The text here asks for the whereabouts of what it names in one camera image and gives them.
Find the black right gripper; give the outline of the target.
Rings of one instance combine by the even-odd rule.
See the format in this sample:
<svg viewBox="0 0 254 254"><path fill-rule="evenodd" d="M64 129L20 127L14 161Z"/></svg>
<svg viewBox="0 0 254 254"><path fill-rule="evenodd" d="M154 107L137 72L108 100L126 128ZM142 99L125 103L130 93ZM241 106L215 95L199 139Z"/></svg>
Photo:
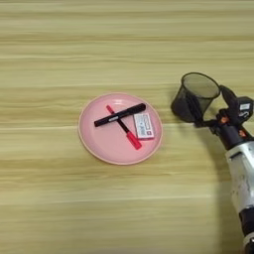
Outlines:
<svg viewBox="0 0 254 254"><path fill-rule="evenodd" d="M219 88L226 104L228 106L233 104L236 99L235 93L224 85L221 85ZM216 135L220 139L227 151L238 145L254 141L254 137L242 124L232 121L227 109L220 109L215 119L202 120L202 111L198 99L188 92L186 100L189 109L187 122L193 123L197 128L207 127L213 135Z"/></svg>

